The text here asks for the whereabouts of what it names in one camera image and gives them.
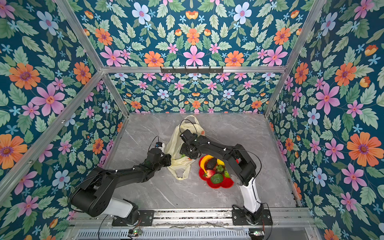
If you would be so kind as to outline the yellow fake lemon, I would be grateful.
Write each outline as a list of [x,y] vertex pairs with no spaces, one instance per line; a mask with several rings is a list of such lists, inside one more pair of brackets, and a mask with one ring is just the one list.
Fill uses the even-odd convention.
[[219,159],[217,159],[217,164],[219,166],[225,166],[225,163],[223,161],[219,160]]

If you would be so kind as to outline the green fake lime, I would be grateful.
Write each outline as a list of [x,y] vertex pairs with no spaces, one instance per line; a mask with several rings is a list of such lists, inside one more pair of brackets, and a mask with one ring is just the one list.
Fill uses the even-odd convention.
[[210,178],[212,184],[217,185],[221,184],[224,180],[224,176],[222,174],[215,174]]

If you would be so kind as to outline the red flower-shaped plate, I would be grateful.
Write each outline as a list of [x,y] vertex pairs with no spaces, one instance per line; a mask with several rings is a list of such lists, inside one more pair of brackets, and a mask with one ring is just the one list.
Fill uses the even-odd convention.
[[210,155],[199,160],[199,177],[212,189],[229,189],[234,185],[223,161]]

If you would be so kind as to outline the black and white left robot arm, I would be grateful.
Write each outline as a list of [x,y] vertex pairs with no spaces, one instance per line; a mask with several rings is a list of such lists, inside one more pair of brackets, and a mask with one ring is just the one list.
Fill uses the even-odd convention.
[[147,182],[155,172],[170,165],[171,155],[164,154],[160,148],[152,148],[144,162],[132,168],[106,170],[96,167],[71,192],[70,205],[91,217],[105,214],[126,218],[134,205],[113,198],[114,191],[126,185]]

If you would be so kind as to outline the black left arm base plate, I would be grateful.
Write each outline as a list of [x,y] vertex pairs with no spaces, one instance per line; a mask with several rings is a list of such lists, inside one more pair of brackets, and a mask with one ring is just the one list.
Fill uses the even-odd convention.
[[155,211],[153,210],[134,210],[128,217],[114,217],[112,226],[113,227],[136,227],[152,226],[154,220]]

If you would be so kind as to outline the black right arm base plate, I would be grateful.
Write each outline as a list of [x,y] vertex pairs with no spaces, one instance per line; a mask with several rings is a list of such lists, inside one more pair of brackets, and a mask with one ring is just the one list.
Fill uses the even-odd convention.
[[272,226],[271,212],[260,207],[255,213],[234,207],[232,209],[232,220],[235,226]]

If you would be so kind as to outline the dark fake avocado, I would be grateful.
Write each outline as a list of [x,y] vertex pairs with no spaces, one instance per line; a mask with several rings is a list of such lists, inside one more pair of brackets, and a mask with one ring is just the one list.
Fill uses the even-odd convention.
[[217,165],[217,159],[216,158],[212,158],[210,159],[206,165],[205,165],[205,169],[206,170],[213,170]]

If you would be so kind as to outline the red fake strawberry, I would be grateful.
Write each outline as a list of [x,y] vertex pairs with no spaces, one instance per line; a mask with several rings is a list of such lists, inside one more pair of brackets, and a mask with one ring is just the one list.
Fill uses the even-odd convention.
[[204,177],[207,179],[210,179],[212,176],[216,174],[215,170],[206,170]]

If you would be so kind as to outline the yellow fake banana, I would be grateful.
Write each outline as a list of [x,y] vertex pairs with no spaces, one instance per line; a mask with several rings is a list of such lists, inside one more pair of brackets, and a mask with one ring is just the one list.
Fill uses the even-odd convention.
[[210,161],[213,158],[214,157],[210,156],[210,155],[206,155],[206,156],[201,158],[201,160],[200,160],[200,168],[204,171],[204,173],[207,173],[207,170],[206,170],[207,162]]

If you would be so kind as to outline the cream plastic bag with fruit print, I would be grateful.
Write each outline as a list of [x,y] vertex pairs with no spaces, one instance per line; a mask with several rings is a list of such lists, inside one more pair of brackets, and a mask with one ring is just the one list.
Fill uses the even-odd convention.
[[185,117],[181,123],[175,127],[170,141],[166,144],[165,153],[171,155],[171,166],[168,167],[168,170],[176,180],[179,181],[189,178],[191,165],[196,160],[181,153],[184,144],[181,134],[185,130],[189,130],[192,134],[197,134],[198,136],[205,135],[204,129],[201,127],[198,119],[193,115]]

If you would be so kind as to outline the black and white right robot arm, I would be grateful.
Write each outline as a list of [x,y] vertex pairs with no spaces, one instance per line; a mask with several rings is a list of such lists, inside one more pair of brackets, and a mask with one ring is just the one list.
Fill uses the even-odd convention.
[[240,186],[244,200],[243,211],[247,221],[252,225],[256,224],[261,218],[264,207],[256,187],[256,177],[259,174],[257,165],[249,152],[240,144],[222,145],[189,130],[183,131],[180,137],[183,140],[180,151],[182,155],[191,159],[209,155],[224,162],[230,178]]

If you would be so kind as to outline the green fake bell pepper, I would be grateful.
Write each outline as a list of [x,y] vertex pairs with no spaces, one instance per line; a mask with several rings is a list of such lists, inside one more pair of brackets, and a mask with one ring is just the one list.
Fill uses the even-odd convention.
[[227,170],[224,170],[224,177],[230,179],[230,174]]

